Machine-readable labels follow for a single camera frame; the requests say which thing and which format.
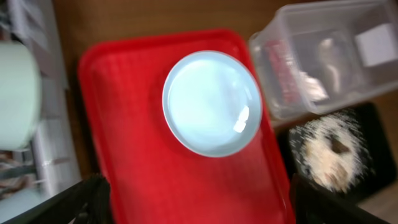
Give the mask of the black waste tray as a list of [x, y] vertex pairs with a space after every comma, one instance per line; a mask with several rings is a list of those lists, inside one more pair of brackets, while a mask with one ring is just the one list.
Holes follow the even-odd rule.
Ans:
[[[350, 202], [358, 203], [393, 183], [397, 177], [397, 171], [396, 163], [394, 162], [392, 152], [385, 136], [376, 107], [371, 103], [366, 103], [347, 109], [355, 110], [355, 112], [358, 114], [358, 120], [362, 126], [364, 138], [368, 143], [369, 155], [371, 156], [373, 162], [371, 166], [372, 171], [367, 177], [365, 177], [363, 181], [361, 181], [347, 193], [332, 192], [331, 190], [329, 191], [346, 200], [349, 200]], [[294, 174], [302, 174], [297, 171], [297, 166], [293, 160], [292, 152], [289, 149], [287, 132], [289, 129], [301, 124], [305, 124], [308, 121], [301, 121], [297, 124], [291, 124], [290, 126], [282, 128], [277, 134], [277, 142], [289, 177], [293, 177]]]

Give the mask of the mint green bowl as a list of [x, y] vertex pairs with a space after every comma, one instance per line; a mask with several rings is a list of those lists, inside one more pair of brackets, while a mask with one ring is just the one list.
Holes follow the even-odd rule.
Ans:
[[19, 151], [28, 145], [40, 120], [40, 70], [29, 49], [1, 41], [1, 149]]

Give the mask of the grey dishwasher rack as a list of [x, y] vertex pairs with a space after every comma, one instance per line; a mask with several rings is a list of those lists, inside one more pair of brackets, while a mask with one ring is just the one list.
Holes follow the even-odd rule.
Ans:
[[1, 2], [1, 41], [25, 45], [40, 70], [42, 106], [32, 139], [1, 149], [1, 220], [56, 196], [81, 180], [68, 120], [68, 80], [52, 0]]

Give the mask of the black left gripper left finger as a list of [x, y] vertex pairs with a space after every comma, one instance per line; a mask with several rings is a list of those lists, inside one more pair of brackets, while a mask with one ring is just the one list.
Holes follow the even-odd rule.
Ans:
[[69, 187], [5, 224], [112, 223], [111, 187], [100, 174]]

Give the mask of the red snack wrapper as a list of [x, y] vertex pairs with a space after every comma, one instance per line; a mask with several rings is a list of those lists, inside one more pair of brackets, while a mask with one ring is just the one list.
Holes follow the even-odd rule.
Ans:
[[288, 65], [285, 44], [281, 40], [270, 40], [266, 43], [266, 50], [271, 67], [278, 79], [284, 103], [296, 103], [297, 86]]

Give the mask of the white rice pile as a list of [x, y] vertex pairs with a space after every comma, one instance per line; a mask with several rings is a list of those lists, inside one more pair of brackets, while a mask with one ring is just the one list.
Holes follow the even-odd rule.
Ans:
[[[350, 150], [345, 156], [348, 183], [337, 189], [325, 177], [332, 136]], [[297, 171], [332, 192], [347, 193], [372, 171], [368, 143], [355, 110], [341, 110], [313, 119], [289, 129], [287, 137]]]

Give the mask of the brown food scraps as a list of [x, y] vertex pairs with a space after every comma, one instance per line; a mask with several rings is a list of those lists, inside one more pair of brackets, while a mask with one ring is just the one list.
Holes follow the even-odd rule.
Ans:
[[336, 136], [330, 139], [330, 153], [325, 177], [334, 188], [342, 188], [348, 183], [345, 156], [350, 152]]

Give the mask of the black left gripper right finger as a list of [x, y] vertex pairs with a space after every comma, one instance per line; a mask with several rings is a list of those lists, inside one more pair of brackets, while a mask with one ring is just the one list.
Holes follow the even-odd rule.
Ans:
[[300, 224], [388, 224], [299, 174], [292, 177], [289, 199], [295, 221]]

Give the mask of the light blue plate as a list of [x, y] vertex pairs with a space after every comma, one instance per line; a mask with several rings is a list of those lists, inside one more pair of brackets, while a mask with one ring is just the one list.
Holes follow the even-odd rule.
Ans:
[[162, 90], [165, 121], [188, 150], [227, 157], [257, 134], [263, 103], [254, 75], [219, 51], [188, 54], [169, 71]]

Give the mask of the white tissue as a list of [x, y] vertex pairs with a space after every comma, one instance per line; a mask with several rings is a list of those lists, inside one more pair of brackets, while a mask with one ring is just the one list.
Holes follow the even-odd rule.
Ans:
[[300, 72], [300, 76], [310, 101], [317, 102], [329, 99], [329, 96], [320, 80], [309, 76], [307, 72]]

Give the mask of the clear plastic bin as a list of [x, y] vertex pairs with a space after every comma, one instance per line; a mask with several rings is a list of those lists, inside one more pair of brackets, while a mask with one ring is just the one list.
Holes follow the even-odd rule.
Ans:
[[[285, 44], [297, 102], [284, 103], [266, 50]], [[271, 115], [327, 114], [397, 88], [397, 2], [322, 1], [288, 4], [249, 40]], [[310, 101], [300, 72], [320, 80], [329, 96]]]

